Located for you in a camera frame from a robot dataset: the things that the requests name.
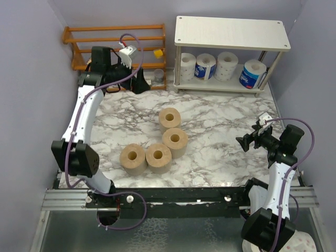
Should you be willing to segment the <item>brown paper roll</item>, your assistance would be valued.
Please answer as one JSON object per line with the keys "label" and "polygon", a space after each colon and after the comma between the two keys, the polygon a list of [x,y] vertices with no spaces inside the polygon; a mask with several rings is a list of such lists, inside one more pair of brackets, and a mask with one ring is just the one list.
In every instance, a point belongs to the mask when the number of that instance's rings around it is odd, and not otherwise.
{"label": "brown paper roll", "polygon": [[162,141],[170,149],[172,159],[178,159],[186,152],[188,135],[182,129],[170,128],[163,133]]}
{"label": "brown paper roll", "polygon": [[151,144],[145,153],[145,158],[149,169],[155,174],[164,174],[171,169],[171,151],[162,143]]}
{"label": "brown paper roll", "polygon": [[159,113],[159,126],[163,134],[171,128],[181,127],[181,115],[175,108],[165,108]]}
{"label": "brown paper roll", "polygon": [[135,143],[127,145],[122,150],[119,161],[124,170],[132,176],[141,175],[148,166],[144,149]]}

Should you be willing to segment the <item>pink dotted roll front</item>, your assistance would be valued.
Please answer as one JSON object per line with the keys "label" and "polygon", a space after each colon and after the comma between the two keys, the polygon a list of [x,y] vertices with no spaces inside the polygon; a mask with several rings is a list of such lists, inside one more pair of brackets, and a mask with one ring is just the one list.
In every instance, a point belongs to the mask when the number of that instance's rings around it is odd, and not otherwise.
{"label": "pink dotted roll front", "polygon": [[180,75],[183,81],[190,81],[194,77],[196,57],[190,53],[181,54]]}

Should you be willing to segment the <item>pink dotted roll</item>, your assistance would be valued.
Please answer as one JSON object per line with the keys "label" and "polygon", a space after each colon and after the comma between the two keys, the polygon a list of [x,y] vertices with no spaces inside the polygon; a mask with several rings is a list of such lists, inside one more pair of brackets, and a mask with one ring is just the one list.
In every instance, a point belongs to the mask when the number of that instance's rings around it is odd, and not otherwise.
{"label": "pink dotted roll", "polygon": [[231,52],[224,51],[217,56],[215,79],[221,82],[231,80],[238,65],[238,57]]}
{"label": "pink dotted roll", "polygon": [[194,77],[196,57],[190,53],[181,54],[180,75],[183,81],[190,81]]}

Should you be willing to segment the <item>blue Tempo roll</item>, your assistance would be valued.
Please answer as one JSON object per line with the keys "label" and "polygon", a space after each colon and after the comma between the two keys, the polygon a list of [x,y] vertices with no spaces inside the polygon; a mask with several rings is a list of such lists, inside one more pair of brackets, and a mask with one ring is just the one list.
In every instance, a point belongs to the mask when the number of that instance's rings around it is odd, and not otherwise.
{"label": "blue Tempo roll", "polygon": [[239,77],[240,84],[247,89],[258,87],[260,80],[266,73],[267,67],[256,59],[245,62]]}

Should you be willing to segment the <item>pink dotted roll back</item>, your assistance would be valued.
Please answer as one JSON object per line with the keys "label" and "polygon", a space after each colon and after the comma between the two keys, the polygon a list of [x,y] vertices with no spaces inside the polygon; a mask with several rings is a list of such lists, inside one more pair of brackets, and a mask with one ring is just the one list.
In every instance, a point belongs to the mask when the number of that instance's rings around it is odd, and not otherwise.
{"label": "pink dotted roll back", "polygon": [[231,80],[238,65],[238,57],[231,52],[224,51],[217,56],[215,79],[221,82]]}

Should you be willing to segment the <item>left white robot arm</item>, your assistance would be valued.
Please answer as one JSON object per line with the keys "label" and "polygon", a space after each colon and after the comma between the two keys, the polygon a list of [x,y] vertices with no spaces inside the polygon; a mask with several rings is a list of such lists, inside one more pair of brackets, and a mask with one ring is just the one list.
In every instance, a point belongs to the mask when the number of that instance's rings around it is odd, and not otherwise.
{"label": "left white robot arm", "polygon": [[51,151],[62,172],[65,173],[69,188],[70,176],[85,182],[98,194],[98,201],[104,207],[110,207],[116,200],[114,183],[99,170],[99,155],[90,146],[91,131],[96,113],[107,88],[117,85],[134,93],[143,93],[150,89],[143,74],[143,68],[132,70],[132,59],[137,53],[135,46],[122,45],[116,53],[118,61],[111,63],[110,47],[94,46],[91,50],[91,62],[79,77],[76,105],[66,132],[60,140],[54,140]]}

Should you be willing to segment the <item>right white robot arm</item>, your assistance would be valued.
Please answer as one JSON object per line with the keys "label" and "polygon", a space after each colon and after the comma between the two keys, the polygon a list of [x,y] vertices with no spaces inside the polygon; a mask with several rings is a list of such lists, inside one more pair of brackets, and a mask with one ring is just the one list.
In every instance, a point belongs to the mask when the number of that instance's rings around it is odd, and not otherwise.
{"label": "right white robot arm", "polygon": [[304,131],[295,125],[287,125],[279,139],[272,136],[272,126],[252,126],[253,133],[237,137],[245,152],[251,143],[254,147],[267,150],[269,183],[255,178],[248,180],[241,192],[241,199],[250,205],[242,231],[243,240],[264,251],[280,251],[293,236],[295,224],[289,215],[289,194],[298,162],[294,152]]}

